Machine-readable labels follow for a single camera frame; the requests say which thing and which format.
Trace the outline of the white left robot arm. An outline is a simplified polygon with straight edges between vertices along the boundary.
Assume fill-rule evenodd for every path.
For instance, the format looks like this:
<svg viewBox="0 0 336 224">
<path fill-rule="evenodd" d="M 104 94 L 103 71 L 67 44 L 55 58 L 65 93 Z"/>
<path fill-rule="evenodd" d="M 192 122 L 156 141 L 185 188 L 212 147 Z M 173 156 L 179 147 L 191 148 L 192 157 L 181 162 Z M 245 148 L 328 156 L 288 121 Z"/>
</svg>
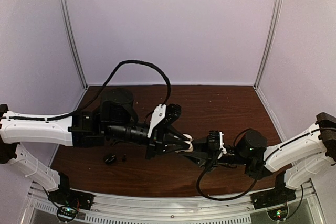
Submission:
<svg viewBox="0 0 336 224">
<path fill-rule="evenodd" d="M 92 112 L 78 110 L 54 116 L 12 112 L 1 105 L 1 163 L 15 165 L 26 177 L 42 185 L 64 205 L 76 197 L 66 175 L 42 164 L 23 147 L 25 142 L 53 143 L 70 147 L 103 146 L 107 139 L 117 139 L 146 146 L 146 157 L 168 152 L 190 152 L 192 138 L 172 126 L 181 108 L 159 104 L 152 112 L 149 125 L 141 124 L 133 107 L 134 96 L 124 88 L 102 94 Z"/>
</svg>

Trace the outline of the black round cap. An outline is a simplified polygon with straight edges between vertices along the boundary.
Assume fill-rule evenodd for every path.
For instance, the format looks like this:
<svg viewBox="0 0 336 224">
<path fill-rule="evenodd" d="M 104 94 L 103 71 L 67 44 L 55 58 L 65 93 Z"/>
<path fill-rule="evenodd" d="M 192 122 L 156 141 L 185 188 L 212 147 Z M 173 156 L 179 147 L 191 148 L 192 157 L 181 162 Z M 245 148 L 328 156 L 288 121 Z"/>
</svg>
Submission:
<svg viewBox="0 0 336 224">
<path fill-rule="evenodd" d="M 112 165 L 116 162 L 117 157 L 114 154 L 104 156 L 103 161 L 106 165 Z"/>
</svg>

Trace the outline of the white earbud charging case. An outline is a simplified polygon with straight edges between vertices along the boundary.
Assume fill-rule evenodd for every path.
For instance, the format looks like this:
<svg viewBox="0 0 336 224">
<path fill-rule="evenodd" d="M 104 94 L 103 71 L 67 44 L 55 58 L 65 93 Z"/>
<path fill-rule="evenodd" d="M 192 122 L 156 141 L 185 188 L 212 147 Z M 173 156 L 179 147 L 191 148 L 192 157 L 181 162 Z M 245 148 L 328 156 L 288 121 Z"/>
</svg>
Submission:
<svg viewBox="0 0 336 224">
<path fill-rule="evenodd" d="M 192 152 L 193 151 L 193 138 L 191 135 L 189 134 L 183 134 L 184 137 L 187 138 L 186 141 L 184 141 L 185 144 L 187 144 L 188 148 L 183 148 L 181 150 L 179 150 L 178 152 Z"/>
</svg>

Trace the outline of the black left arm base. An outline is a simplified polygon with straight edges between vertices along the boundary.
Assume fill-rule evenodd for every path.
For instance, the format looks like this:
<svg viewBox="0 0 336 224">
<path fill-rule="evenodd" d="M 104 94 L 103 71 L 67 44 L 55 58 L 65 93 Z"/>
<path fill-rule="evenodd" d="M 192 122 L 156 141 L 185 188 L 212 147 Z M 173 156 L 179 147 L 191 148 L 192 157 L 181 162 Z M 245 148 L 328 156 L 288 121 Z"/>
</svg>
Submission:
<svg viewBox="0 0 336 224">
<path fill-rule="evenodd" d="M 73 221 L 79 210 L 90 210 L 93 204 L 94 195 L 76 191 L 70 188 L 70 181 L 67 175 L 59 173 L 60 182 L 55 191 L 46 191 L 48 200 L 56 207 L 56 217 L 59 221 Z"/>
</svg>

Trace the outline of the aluminium front table rail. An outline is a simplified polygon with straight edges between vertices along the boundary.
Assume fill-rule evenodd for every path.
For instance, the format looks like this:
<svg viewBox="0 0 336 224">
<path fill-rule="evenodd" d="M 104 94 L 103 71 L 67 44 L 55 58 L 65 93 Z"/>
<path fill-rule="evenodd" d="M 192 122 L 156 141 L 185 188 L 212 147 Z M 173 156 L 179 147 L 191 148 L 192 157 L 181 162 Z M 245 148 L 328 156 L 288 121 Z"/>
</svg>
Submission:
<svg viewBox="0 0 336 224">
<path fill-rule="evenodd" d="M 301 197 L 287 204 L 256 209 L 246 195 L 232 201 L 212 201 L 203 197 L 128 197 L 93 193 L 90 210 L 79 210 L 70 223 L 327 223 L 312 182 L 303 184 L 304 197 L 295 214 L 284 222 L 273 221 L 268 212 L 288 207 L 291 215 Z M 33 182 L 18 223 L 62 223 L 57 208 L 42 187 Z"/>
</svg>

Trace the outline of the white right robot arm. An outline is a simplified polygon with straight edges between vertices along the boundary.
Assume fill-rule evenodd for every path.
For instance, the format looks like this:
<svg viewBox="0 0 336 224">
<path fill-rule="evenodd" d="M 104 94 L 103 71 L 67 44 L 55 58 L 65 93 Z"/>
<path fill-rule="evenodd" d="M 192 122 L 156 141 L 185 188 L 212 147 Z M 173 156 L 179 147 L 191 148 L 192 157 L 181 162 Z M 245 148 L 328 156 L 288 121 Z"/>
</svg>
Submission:
<svg viewBox="0 0 336 224">
<path fill-rule="evenodd" d="M 298 162 L 269 192 L 271 202 L 279 204 L 289 196 L 289 190 L 296 190 L 327 166 L 335 165 L 335 117 L 321 112 L 305 131 L 273 146 L 267 146 L 260 132 L 248 129 L 235 146 L 224 145 L 222 132 L 212 132 L 204 143 L 194 143 L 193 151 L 180 153 L 200 167 L 243 166 L 245 174 L 253 179 Z"/>
</svg>

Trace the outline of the right aluminium corner post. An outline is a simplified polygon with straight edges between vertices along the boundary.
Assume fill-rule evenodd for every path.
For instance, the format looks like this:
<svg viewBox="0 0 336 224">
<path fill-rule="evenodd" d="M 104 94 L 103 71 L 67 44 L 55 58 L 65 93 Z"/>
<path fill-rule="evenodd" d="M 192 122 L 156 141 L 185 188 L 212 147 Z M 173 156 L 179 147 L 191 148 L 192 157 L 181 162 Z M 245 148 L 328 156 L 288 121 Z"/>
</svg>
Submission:
<svg viewBox="0 0 336 224">
<path fill-rule="evenodd" d="M 263 50 L 263 54 L 262 54 L 262 59 L 261 59 L 261 63 L 259 66 L 259 70 L 257 73 L 257 77 L 254 83 L 254 88 L 258 89 L 262 80 L 262 77 L 264 75 L 265 69 L 266 69 L 266 64 L 268 61 L 268 58 L 270 56 L 270 52 L 271 52 L 271 48 L 272 48 L 272 44 L 274 42 L 274 38 L 275 38 L 275 33 L 276 33 L 276 28 L 279 22 L 279 17 L 280 17 L 280 13 L 281 13 L 281 9 L 282 9 L 282 4 L 283 4 L 283 0 L 274 0 L 274 5 L 272 8 L 272 15 L 271 15 L 271 20 L 270 20 L 270 25 L 269 25 L 269 29 L 268 29 L 268 34 L 267 34 L 267 38 L 266 38 L 266 43 L 265 43 L 265 47 Z"/>
</svg>

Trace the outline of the aluminium corner post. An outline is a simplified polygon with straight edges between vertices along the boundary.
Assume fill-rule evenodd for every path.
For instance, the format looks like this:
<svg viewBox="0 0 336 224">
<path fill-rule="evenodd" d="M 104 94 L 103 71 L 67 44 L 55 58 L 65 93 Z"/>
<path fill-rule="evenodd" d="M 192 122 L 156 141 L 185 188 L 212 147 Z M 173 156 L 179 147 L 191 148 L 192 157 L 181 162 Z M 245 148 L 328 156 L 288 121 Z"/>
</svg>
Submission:
<svg viewBox="0 0 336 224">
<path fill-rule="evenodd" d="M 257 77 L 254 83 L 254 88 L 258 89 L 262 80 L 262 77 L 264 75 L 265 69 L 266 69 L 266 64 L 268 61 L 268 58 L 270 56 L 270 52 L 271 52 L 271 48 L 272 48 L 272 44 L 274 42 L 274 38 L 275 38 L 275 33 L 276 33 L 276 28 L 279 22 L 279 17 L 280 17 L 280 13 L 281 13 L 281 9 L 282 9 L 282 4 L 283 4 L 283 0 L 274 0 L 274 5 L 272 8 L 272 15 L 271 15 L 271 20 L 270 20 L 270 25 L 269 25 L 269 29 L 268 29 L 268 34 L 267 34 L 267 38 L 266 38 L 266 43 L 265 43 L 265 47 L 263 50 L 263 54 L 262 54 L 262 59 L 261 59 L 261 63 L 259 66 L 259 70 L 257 73 Z"/>
<path fill-rule="evenodd" d="M 73 32 L 72 25 L 71 25 L 71 19 L 70 19 L 67 0 L 60 0 L 60 9 L 61 9 L 62 17 L 64 20 L 66 36 L 68 39 L 70 53 L 74 61 L 75 69 L 79 77 L 79 81 L 81 83 L 82 88 L 86 89 L 88 87 L 88 84 L 87 84 L 87 81 L 86 81 L 86 78 L 83 72 L 82 64 L 81 64 L 81 61 L 78 55 L 78 50 L 77 50 L 77 45 L 75 42 L 74 32 Z"/>
</svg>

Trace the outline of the left aluminium corner post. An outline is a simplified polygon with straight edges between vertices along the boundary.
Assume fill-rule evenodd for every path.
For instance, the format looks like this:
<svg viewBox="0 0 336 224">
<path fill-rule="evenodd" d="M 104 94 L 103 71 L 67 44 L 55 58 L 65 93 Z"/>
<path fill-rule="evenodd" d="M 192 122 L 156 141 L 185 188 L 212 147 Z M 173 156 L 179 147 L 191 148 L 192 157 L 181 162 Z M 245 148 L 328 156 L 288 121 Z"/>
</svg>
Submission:
<svg viewBox="0 0 336 224">
<path fill-rule="evenodd" d="M 78 55 L 78 50 L 77 50 L 77 45 L 75 42 L 74 32 L 73 32 L 72 25 L 71 25 L 71 19 L 70 19 L 67 0 L 60 0 L 60 9 L 61 9 L 62 17 L 64 20 L 66 36 L 68 39 L 70 53 L 74 61 L 75 69 L 79 77 L 79 81 L 81 83 L 82 88 L 86 89 L 88 87 L 88 84 L 87 84 L 87 81 L 86 81 L 86 78 L 83 72 L 82 64 L 81 64 L 81 61 Z"/>
</svg>

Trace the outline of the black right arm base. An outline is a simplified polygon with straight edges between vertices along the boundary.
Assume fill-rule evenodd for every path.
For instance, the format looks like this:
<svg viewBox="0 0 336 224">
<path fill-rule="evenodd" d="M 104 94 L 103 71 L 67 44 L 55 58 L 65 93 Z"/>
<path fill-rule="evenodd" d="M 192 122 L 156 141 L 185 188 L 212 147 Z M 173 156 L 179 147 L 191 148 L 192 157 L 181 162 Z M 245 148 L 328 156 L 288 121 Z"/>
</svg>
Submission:
<svg viewBox="0 0 336 224">
<path fill-rule="evenodd" d="M 275 187 L 273 189 L 251 194 L 255 210 L 285 204 L 295 199 L 296 190 L 286 187 L 285 172 L 281 172 L 276 176 Z"/>
</svg>

